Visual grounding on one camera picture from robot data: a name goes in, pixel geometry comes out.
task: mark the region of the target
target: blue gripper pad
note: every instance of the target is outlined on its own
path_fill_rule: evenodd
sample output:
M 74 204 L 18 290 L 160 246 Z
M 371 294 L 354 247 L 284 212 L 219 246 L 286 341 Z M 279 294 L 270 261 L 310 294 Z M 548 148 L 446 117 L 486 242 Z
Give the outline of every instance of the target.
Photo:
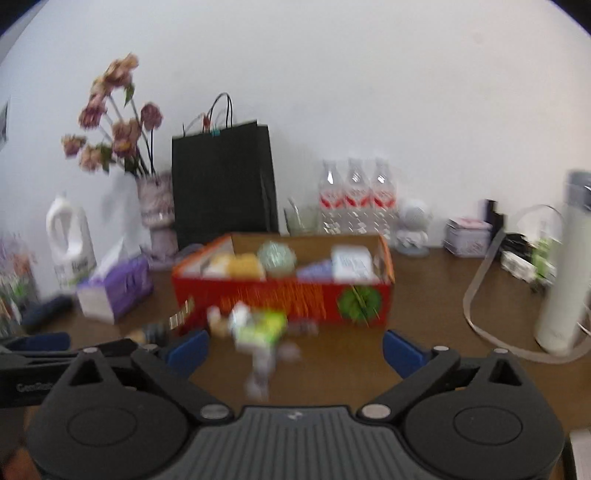
M 163 358 L 166 364 L 176 373 L 188 378 L 207 358 L 209 335 L 205 330 L 194 330 L 166 350 L 168 351 Z
M 18 352 L 62 352 L 70 348 L 70 335 L 59 332 L 19 337 L 5 346 Z
M 407 378 L 427 365 L 432 355 L 404 339 L 393 330 L 388 330 L 382 340 L 384 360 L 401 378 Z

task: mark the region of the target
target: bag handle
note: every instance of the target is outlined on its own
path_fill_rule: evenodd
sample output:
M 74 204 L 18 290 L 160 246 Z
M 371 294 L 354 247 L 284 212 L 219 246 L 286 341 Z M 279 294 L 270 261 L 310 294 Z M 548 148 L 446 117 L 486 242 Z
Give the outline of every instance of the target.
M 212 107 L 209 109 L 207 113 L 207 119 L 209 120 L 209 125 L 212 124 L 212 115 L 213 109 L 215 108 L 216 104 L 219 102 L 219 99 L 222 97 L 226 97 L 227 105 L 226 105 L 226 128 L 228 128 L 228 118 L 230 119 L 230 127 L 234 126 L 234 107 L 232 106 L 232 99 L 230 98 L 230 94 L 228 92 L 220 93 L 216 99 L 213 101 Z
M 187 136 L 187 131 L 189 131 L 189 129 L 193 126 L 193 124 L 197 121 L 202 119 L 203 120 L 203 126 L 202 126 L 202 133 L 205 133 L 206 129 L 207 131 L 209 131 L 209 128 L 212 124 L 212 115 L 213 115 L 213 109 L 216 106 L 217 102 L 219 101 L 220 98 L 222 97 L 226 97 L 228 104 L 226 106 L 226 128 L 228 128 L 228 119 L 230 120 L 230 127 L 234 126 L 234 108 L 232 106 L 232 99 L 230 98 L 230 94 L 228 92 L 222 92 L 220 93 L 216 99 L 213 101 L 213 105 L 212 107 L 209 109 L 209 111 L 207 113 L 200 113 L 199 115 L 197 115 L 185 128 L 184 124 L 183 124 L 183 136 L 186 137 Z

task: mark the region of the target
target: flower vase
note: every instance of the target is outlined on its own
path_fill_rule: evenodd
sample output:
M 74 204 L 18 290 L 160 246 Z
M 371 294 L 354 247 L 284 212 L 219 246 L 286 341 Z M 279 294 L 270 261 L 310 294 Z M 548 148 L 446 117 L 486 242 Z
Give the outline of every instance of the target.
M 142 224 L 150 230 L 152 250 L 149 254 L 157 260 L 172 259 L 178 253 L 177 234 L 171 228 L 174 223 L 173 177 L 167 171 L 137 180 Z

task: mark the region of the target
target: screw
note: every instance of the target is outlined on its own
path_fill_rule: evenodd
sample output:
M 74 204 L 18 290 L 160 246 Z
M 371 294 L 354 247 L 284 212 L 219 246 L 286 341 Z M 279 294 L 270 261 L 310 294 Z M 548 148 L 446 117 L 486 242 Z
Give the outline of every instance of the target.
M 392 413 L 390 407 L 381 403 L 370 403 L 361 409 L 361 415 L 366 419 L 382 420 Z
M 207 420 L 221 420 L 230 415 L 230 409 L 225 405 L 211 403 L 205 405 L 199 413 Z

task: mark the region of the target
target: glass cup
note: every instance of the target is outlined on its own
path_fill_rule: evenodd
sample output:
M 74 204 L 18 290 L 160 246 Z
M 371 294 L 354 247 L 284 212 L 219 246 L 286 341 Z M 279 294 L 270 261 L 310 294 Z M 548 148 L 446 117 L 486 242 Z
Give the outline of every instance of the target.
M 312 235 L 318 233 L 320 223 L 320 209 L 314 205 L 298 207 L 297 213 L 293 207 L 283 209 L 287 231 L 291 236 Z

